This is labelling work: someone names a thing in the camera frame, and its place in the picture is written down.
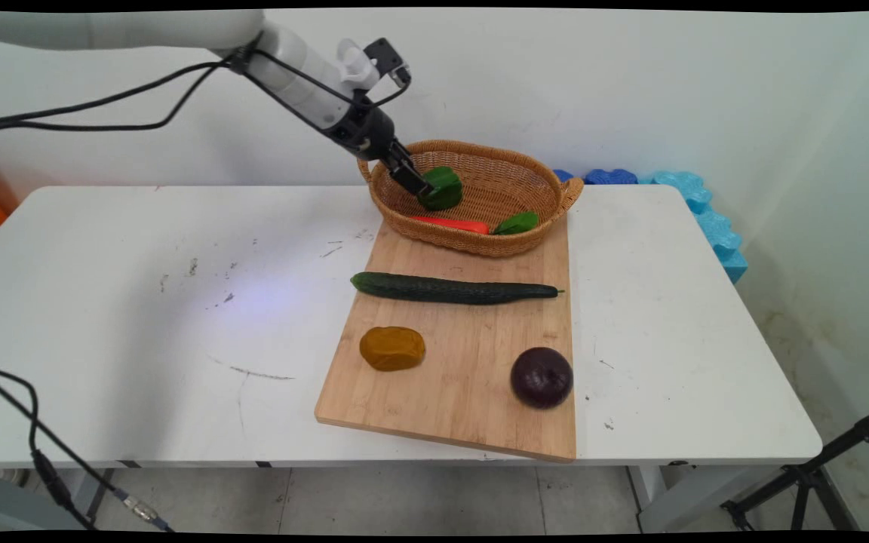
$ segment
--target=scratch mark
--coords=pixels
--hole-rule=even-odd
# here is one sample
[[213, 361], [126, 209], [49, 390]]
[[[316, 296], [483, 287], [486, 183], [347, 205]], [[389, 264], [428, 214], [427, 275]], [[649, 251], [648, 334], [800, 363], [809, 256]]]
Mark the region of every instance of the scratch mark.
[[241, 389], [237, 392], [237, 411], [241, 414], [241, 434], [244, 435], [244, 439], [247, 437], [247, 431], [244, 428], [244, 405], [242, 405], [241, 400], [244, 399], [244, 386], [248, 379], [250, 379], [249, 373], [244, 375], [244, 382], [241, 382]]
[[247, 377], [250, 377], [250, 376], [263, 377], [264, 379], [274, 379], [275, 381], [293, 381], [293, 377], [283, 377], [280, 375], [268, 375], [265, 373], [258, 373], [256, 371], [250, 371], [250, 370], [244, 369], [244, 368], [232, 367], [232, 365], [225, 364], [223, 361], [218, 360], [218, 358], [216, 358], [216, 357], [211, 357], [211, 355], [209, 355], [209, 354], [207, 354], [207, 358], [210, 358], [210, 360], [212, 360], [215, 364], [221, 365], [221, 367], [225, 367], [227, 369], [232, 369], [235, 372], [242, 373], [242, 374], [246, 375]]

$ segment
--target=white table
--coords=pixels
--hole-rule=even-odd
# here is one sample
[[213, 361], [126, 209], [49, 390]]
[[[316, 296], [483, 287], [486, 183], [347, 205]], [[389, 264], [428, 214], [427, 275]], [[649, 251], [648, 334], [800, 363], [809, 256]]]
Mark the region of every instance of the white table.
[[[314, 419], [380, 220], [361, 186], [39, 189], [0, 228], [0, 368], [97, 468], [537, 465]], [[820, 451], [675, 189], [587, 186], [569, 240], [576, 464], [641, 467], [643, 529]], [[0, 468], [27, 432], [0, 398]], [[659, 497], [672, 461], [723, 468]]]

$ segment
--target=white wall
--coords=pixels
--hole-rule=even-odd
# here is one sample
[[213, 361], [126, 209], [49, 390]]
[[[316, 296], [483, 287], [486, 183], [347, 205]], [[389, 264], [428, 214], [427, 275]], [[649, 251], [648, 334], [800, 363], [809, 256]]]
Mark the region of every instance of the white wall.
[[[752, 238], [739, 295], [824, 441], [869, 415], [869, 73]], [[828, 464], [869, 529], [869, 444]]]
[[[862, 71], [869, 14], [537, 9], [269, 10], [331, 58], [390, 38], [414, 84], [386, 106], [399, 137], [526, 152], [577, 175], [690, 169], [748, 238], [800, 142]], [[0, 44], [0, 115], [92, 100], [213, 60], [206, 51], [34, 51]], [[217, 73], [152, 133], [0, 133], [11, 201], [43, 185], [359, 183], [347, 152], [244, 79]], [[158, 120], [187, 82], [70, 116]], [[0, 186], [0, 195], [4, 189]]]
[[[384, 108], [404, 142], [472, 141], [576, 174], [700, 174], [744, 236], [751, 270], [741, 294], [824, 438], [869, 413], [869, 13], [268, 15], [326, 58], [344, 37], [389, 38], [413, 68], [411, 89]], [[0, 44], [0, 115], [96, 99], [213, 58]], [[73, 118], [158, 120], [186, 84]], [[227, 72], [152, 133], [0, 133], [0, 200], [9, 207], [39, 186], [107, 183], [361, 181], [352, 157]], [[775, 340], [783, 333], [793, 345]], [[852, 459], [834, 476], [869, 526], [869, 448]]]

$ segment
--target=gray floor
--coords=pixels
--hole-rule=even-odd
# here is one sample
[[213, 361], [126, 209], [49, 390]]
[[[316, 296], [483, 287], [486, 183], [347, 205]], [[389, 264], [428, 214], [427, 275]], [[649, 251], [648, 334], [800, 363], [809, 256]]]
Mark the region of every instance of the gray floor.
[[[667, 468], [672, 484], [689, 467]], [[138, 468], [113, 481], [151, 503], [178, 532], [362, 535], [638, 533], [625, 468]], [[26, 485], [44, 494], [32, 474]], [[756, 529], [789, 529], [794, 491], [748, 515]], [[145, 530], [117, 499], [100, 529]], [[832, 529], [811, 493], [806, 529]], [[733, 532], [714, 509], [680, 532]]]

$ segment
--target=cucumber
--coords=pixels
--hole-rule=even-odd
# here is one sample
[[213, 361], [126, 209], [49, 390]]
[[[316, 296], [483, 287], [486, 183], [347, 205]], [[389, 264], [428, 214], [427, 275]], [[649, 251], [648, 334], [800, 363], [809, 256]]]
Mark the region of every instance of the cucumber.
[[468, 303], [493, 305], [517, 299], [555, 298], [560, 291], [548, 285], [531, 283], [470, 283], [449, 279], [418, 278], [415, 275], [382, 274], [362, 271], [351, 278], [356, 289], [380, 298], [408, 299], [411, 302]]

